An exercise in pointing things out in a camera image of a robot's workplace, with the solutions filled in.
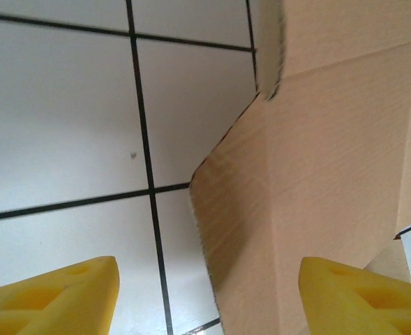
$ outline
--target cardboard box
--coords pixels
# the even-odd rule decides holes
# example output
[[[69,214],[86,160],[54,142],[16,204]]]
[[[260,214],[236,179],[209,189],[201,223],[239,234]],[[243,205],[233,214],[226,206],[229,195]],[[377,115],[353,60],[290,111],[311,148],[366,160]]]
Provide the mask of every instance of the cardboard box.
[[[190,194],[225,333],[306,334],[301,259],[363,268],[411,224],[411,0],[260,17],[261,92]]]

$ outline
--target cardboard fold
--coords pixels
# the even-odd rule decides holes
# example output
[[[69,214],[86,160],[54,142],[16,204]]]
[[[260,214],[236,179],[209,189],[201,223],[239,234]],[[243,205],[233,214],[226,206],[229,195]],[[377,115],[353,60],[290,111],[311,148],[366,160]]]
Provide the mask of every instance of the cardboard fold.
[[[407,256],[400,239],[391,241],[385,249],[380,251],[379,255],[366,265],[365,270],[411,283]]]
[[[226,334],[306,334],[301,259],[363,268],[411,224],[411,1],[283,6],[264,91],[190,185]]]

